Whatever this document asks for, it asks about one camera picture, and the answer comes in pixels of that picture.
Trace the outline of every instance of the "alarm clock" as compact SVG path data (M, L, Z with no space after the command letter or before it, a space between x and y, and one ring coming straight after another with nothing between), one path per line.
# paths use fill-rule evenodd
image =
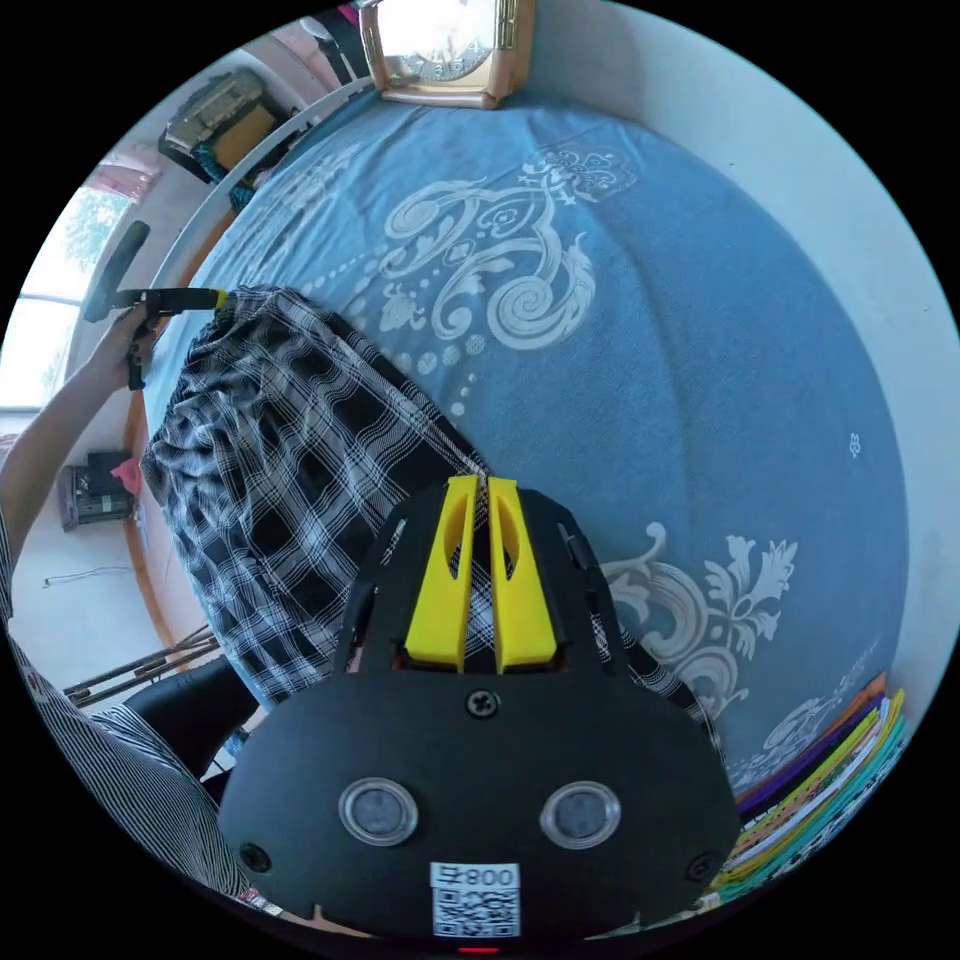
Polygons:
M499 106L526 83L534 0L379 0L360 8L363 49L386 100Z

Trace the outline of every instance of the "qr code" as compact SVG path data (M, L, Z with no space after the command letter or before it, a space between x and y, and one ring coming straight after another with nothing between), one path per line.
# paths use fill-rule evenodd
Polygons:
M433 891L438 937L519 937L519 890Z

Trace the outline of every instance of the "label sticker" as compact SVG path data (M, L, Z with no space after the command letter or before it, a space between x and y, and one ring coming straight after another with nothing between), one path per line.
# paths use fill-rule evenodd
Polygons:
M431 863L437 937L519 937L520 866Z

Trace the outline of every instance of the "striped shirt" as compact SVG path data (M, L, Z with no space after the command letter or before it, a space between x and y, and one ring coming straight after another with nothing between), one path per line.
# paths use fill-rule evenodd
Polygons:
M10 543L0 512L0 615L11 603ZM124 705L96 716L78 710L42 677L10 640L14 659L40 716L83 785L157 860L244 902L250 884L217 827L217 808L163 739Z

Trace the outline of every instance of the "window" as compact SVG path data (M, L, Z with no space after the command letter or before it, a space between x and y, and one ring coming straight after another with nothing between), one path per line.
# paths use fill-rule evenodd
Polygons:
M130 203L81 187L54 224L23 283L0 349L0 408L38 409L63 383L80 305Z

